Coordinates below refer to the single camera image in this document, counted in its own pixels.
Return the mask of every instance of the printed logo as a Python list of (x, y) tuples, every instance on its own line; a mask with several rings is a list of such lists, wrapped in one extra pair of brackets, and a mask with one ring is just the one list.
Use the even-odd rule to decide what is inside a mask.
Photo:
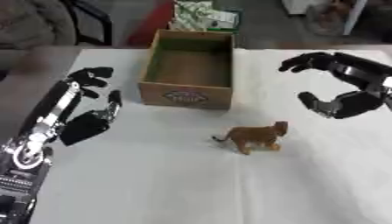
[(198, 104), (208, 101), (208, 98), (203, 94), (186, 91), (171, 91), (164, 94), (164, 98), (171, 102), (182, 103), (185, 105)]

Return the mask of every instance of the robotic hand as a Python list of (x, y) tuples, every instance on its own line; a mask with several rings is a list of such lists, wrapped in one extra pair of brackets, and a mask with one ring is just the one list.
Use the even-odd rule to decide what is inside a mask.
[(109, 67), (85, 68), (57, 82), (24, 121), (19, 134), (0, 148), (0, 223), (27, 224), (37, 194), (52, 166), (47, 144), (59, 137), (65, 145), (96, 136), (109, 128), (122, 106), (120, 91), (111, 92), (108, 107), (68, 121), (83, 96), (98, 98), (88, 87), (103, 88)]
[(330, 72), (340, 81), (355, 85), (359, 90), (340, 94), (332, 101), (321, 101), (312, 93), (303, 92), (299, 100), (325, 117), (337, 119), (357, 116), (378, 109), (387, 103), (392, 108), (392, 67), (378, 62), (336, 52), (312, 52), (285, 60), (280, 72), (299, 73), (306, 69)]

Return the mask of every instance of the white tabletop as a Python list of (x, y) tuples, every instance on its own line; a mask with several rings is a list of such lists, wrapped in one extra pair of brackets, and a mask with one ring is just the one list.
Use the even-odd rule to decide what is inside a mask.
[[(146, 51), (85, 50), (71, 71), (115, 69), (110, 89), (124, 106), (105, 134), (55, 146), (32, 223), (359, 224), (392, 223), (392, 161), (386, 108), (346, 120), (305, 109), (353, 87), (318, 71), (279, 73), (303, 51), (236, 50), (229, 111), (144, 106), (136, 81)], [(389, 62), (381, 52), (351, 52)], [(83, 112), (101, 108), (86, 100)], [(210, 141), (233, 126), (288, 121), (279, 152), (243, 156)]]

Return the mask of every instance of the open cardboard box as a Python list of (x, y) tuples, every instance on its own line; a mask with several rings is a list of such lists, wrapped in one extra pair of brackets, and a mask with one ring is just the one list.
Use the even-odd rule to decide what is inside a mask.
[(233, 34), (158, 31), (139, 81), (145, 104), (229, 109)]

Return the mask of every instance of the toy animal figurine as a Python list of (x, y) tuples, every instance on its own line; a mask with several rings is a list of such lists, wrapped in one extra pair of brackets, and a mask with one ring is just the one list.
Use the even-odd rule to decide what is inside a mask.
[(263, 144), (273, 151), (279, 151), (281, 147), (276, 143), (277, 138), (284, 136), (288, 127), (287, 122), (275, 122), (274, 126), (269, 127), (235, 127), (224, 139), (213, 136), (213, 140), (222, 143), (230, 138), (237, 145), (238, 150), (245, 155), (249, 155), (251, 151), (246, 146), (248, 143)]

